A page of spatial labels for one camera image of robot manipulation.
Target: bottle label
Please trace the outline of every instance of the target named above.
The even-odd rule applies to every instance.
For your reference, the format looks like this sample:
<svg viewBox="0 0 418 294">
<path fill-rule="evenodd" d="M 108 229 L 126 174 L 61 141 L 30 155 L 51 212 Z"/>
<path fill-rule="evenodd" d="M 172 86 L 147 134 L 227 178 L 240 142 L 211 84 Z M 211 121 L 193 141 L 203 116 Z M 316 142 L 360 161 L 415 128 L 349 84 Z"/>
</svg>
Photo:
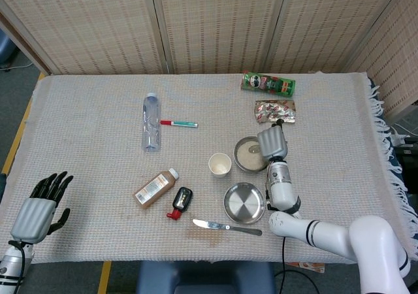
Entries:
<svg viewBox="0 0 418 294">
<path fill-rule="evenodd" d="M 169 181 L 160 174 L 156 178 L 152 180 L 146 187 L 140 190 L 138 193 L 135 194 L 135 197 L 139 200 L 141 204 L 146 203 L 149 201 L 156 193 L 161 191 L 164 186 L 166 186 Z"/>
</svg>

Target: bottle cap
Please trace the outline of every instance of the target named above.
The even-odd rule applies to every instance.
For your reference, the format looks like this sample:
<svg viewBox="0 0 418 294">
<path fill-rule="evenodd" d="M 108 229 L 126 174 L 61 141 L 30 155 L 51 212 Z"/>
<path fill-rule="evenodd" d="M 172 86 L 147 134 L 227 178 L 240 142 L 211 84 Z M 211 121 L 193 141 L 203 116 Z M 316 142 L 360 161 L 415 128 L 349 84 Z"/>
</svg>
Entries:
<svg viewBox="0 0 418 294">
<path fill-rule="evenodd" d="M 167 217 L 172 218 L 173 220 L 177 220 L 181 216 L 182 213 L 177 209 L 174 209 L 170 214 L 167 214 Z"/>
<path fill-rule="evenodd" d="M 171 175 L 173 175 L 173 177 L 177 180 L 178 179 L 178 173 L 176 170 L 174 170 L 173 168 L 169 169 L 169 173 L 171 173 Z"/>
</svg>

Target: butter knife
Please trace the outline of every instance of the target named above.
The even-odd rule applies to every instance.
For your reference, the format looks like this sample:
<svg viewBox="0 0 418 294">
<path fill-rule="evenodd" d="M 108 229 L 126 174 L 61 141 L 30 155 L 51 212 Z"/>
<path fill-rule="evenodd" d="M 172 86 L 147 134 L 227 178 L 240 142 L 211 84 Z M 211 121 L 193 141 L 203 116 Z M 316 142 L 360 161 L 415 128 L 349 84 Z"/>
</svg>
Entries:
<svg viewBox="0 0 418 294">
<path fill-rule="evenodd" d="M 245 227 L 231 227 L 227 224 L 220 224 L 217 222 L 212 221 L 203 221 L 198 219 L 193 219 L 193 223 L 197 225 L 198 227 L 204 227 L 205 229 L 217 229 L 217 230 L 230 230 L 230 231 L 238 231 L 238 232 L 244 232 L 252 235 L 261 236 L 262 231 L 258 229 L 247 229 Z"/>
</svg>

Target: white textured tablecloth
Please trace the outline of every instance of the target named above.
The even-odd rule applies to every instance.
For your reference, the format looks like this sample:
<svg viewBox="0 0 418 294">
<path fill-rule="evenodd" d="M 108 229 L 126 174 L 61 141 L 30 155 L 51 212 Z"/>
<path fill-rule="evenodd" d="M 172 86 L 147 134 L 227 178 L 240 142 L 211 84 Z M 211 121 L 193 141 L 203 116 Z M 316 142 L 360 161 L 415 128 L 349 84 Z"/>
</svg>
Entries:
<svg viewBox="0 0 418 294">
<path fill-rule="evenodd" d="M 283 125 L 293 187 L 303 218 L 349 225 L 375 214 L 388 219 L 410 255 L 416 257 L 404 194 L 391 184 L 376 131 L 366 74 L 288 74 L 296 79 L 295 124 Z M 71 208 L 67 224 L 36 245 L 35 262 L 191 259 L 281 261 L 282 239 L 268 229 L 270 212 L 250 225 L 261 237 L 201 229 L 193 218 L 231 223 L 223 210 L 225 191 L 251 182 L 264 192 L 266 172 L 247 174 L 235 164 L 222 179 L 211 176 L 215 152 L 233 158 L 241 138 L 255 136 L 255 100 L 274 96 L 240 90 L 239 74 L 50 76 L 40 81 L 21 146 L 0 205 L 0 253 L 33 186 L 53 172 L 74 175 L 58 208 Z M 161 127 L 158 154 L 141 141 L 144 96 L 158 93 L 168 120 L 194 121 L 198 129 Z M 132 193 L 159 171 L 175 168 L 175 187 L 149 209 Z M 180 220 L 166 217 L 180 186 L 193 190 Z M 286 242 L 286 261 L 347 262 L 297 240 Z"/>
</svg>

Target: green pringles can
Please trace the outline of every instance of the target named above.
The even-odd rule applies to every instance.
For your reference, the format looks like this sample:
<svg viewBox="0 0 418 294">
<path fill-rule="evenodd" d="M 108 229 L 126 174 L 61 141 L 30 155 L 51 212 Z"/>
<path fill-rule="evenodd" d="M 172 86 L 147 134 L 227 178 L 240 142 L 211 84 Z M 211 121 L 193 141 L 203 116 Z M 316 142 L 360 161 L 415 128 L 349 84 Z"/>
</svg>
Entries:
<svg viewBox="0 0 418 294">
<path fill-rule="evenodd" d="M 284 97 L 292 97 L 295 86 L 295 80 L 251 72 L 244 73 L 241 82 L 242 90 L 263 91 Z"/>
</svg>

